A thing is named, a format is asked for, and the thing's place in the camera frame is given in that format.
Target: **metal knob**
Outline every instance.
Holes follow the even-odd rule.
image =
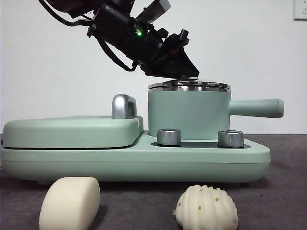
[[[157,143],[166,146],[181,145],[181,131],[173,128],[159,129]]]
[[[217,144],[228,148],[244,147],[243,132],[236,130],[219,131]]]

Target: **mint green pot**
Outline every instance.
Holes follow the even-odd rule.
[[[169,81],[148,93],[149,135],[161,128],[181,130],[183,139],[217,139],[229,130],[231,115],[280,118],[280,99],[231,101],[230,86],[212,82]]]

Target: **gray tabletop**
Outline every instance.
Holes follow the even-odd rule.
[[[101,202],[91,230],[180,230],[173,216],[180,195],[195,184],[227,191],[238,230],[307,229],[307,135],[246,135],[271,149],[266,176],[245,184],[100,183]],[[0,177],[2,230],[36,230],[49,186]]]

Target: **mint green breakfast maker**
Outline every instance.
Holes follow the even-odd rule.
[[[39,183],[91,176],[99,181],[251,182],[270,150],[229,130],[231,115],[280,118],[280,99],[231,101],[230,86],[173,80],[149,87],[149,130],[134,98],[118,94],[112,116],[8,122],[1,163]]]

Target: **pot handle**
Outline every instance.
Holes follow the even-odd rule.
[[[229,114],[281,118],[283,117],[283,101],[281,99],[232,101]]]

